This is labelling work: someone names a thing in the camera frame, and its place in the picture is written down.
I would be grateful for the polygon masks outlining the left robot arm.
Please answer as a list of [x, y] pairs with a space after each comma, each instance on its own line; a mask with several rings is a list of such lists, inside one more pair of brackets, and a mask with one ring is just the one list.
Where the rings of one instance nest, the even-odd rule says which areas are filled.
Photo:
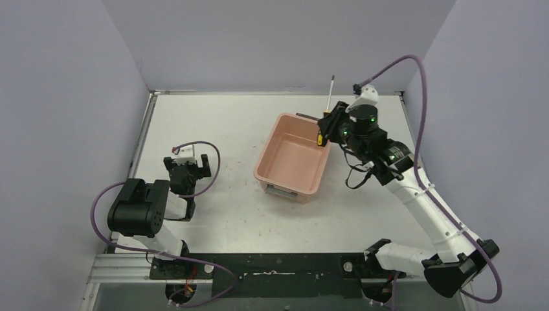
[[127, 179], [107, 216], [110, 230], [157, 250], [152, 270], [172, 279], [191, 276], [196, 265], [180, 259], [189, 255], [188, 246], [167, 228], [164, 221], [188, 222], [192, 219], [196, 209], [196, 183], [212, 175], [208, 156], [203, 154], [200, 160], [198, 164], [194, 154], [165, 157], [163, 163], [168, 179], [157, 179], [153, 183], [139, 178]]

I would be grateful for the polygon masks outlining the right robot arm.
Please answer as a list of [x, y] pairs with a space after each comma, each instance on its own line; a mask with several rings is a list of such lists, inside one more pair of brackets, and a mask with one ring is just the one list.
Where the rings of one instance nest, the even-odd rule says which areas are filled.
[[410, 212], [429, 237], [433, 250], [399, 245], [382, 238], [366, 248], [366, 267], [373, 274], [398, 272], [424, 277], [439, 295], [451, 298], [482, 272], [499, 253], [493, 240], [482, 240], [463, 225], [435, 191], [414, 155], [402, 142], [388, 137], [378, 125], [375, 106], [351, 108], [338, 102], [317, 122], [317, 143], [337, 143], [346, 156], [361, 164], [352, 170], [373, 176]]

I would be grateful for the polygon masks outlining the yellow black screwdriver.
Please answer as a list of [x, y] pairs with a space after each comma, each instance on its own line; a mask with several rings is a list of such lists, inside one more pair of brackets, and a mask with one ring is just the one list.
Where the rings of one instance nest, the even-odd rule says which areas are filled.
[[[326, 101], [326, 108], [325, 110], [323, 111], [323, 117], [326, 117], [327, 115], [330, 114], [330, 105], [331, 105], [331, 98], [332, 98], [332, 93], [333, 93], [333, 87], [334, 87], [334, 82], [335, 82], [335, 75], [332, 75], [331, 76], [331, 80], [330, 80], [330, 89], [328, 91], [328, 97], [327, 97], [327, 101]], [[326, 146], [326, 143], [324, 142], [324, 136], [322, 135], [322, 130], [319, 129], [319, 132], [318, 132], [318, 135], [317, 135], [317, 145], [318, 146]]]

